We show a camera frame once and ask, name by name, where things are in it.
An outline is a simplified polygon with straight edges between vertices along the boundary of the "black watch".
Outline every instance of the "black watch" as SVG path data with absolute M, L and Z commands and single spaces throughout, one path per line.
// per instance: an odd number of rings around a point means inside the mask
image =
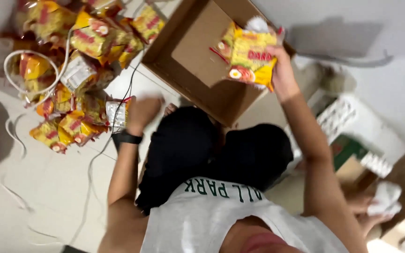
M 126 131 L 123 131 L 122 133 L 120 133 L 118 139 L 120 142 L 126 142 L 126 143 L 132 143 L 132 144 L 138 145 L 138 144 L 140 144 L 140 142 L 142 142 L 143 136 L 135 136 Z

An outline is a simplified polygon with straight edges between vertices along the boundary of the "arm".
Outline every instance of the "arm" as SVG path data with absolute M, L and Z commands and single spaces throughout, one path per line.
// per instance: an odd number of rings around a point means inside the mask
M 273 72 L 275 93 L 306 160 L 304 214 L 316 216 L 350 252 L 367 252 L 359 224 L 335 176 L 326 136 L 295 81 L 290 57 L 283 47 L 271 47 L 269 52 L 278 59 Z
M 144 128 L 158 114 L 162 98 L 145 98 L 133 101 L 129 109 L 126 131 L 142 136 Z M 121 143 L 118 159 L 110 180 L 107 232 L 98 252 L 140 251 L 146 231 L 144 215 L 135 206 L 138 178 L 138 145 Z

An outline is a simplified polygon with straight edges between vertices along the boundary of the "open cardboard box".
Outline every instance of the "open cardboard box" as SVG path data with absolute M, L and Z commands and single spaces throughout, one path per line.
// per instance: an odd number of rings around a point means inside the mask
M 183 97 L 224 126 L 236 120 L 267 90 L 224 79 L 228 65 L 209 47 L 234 20 L 240 26 L 263 14 L 249 0 L 184 0 L 142 63 Z M 294 50 L 286 43 L 290 56 Z

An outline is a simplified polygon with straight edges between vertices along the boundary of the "white t-shirt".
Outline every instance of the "white t-shirt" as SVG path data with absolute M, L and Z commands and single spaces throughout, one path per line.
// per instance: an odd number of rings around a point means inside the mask
M 217 253 L 230 227 L 248 216 L 305 253 L 348 252 L 315 217 L 292 216 L 250 186 L 194 177 L 151 209 L 140 253 Z

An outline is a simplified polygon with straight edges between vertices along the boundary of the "leg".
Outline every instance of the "leg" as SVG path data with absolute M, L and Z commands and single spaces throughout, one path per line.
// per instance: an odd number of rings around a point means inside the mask
M 179 184 L 198 175 L 216 141 L 217 130 L 201 109 L 178 108 L 164 117 L 151 136 L 137 206 L 148 214 L 165 203 Z
M 221 154 L 210 165 L 210 177 L 267 190 L 293 160 L 290 140 L 278 126 L 259 124 L 230 131 Z

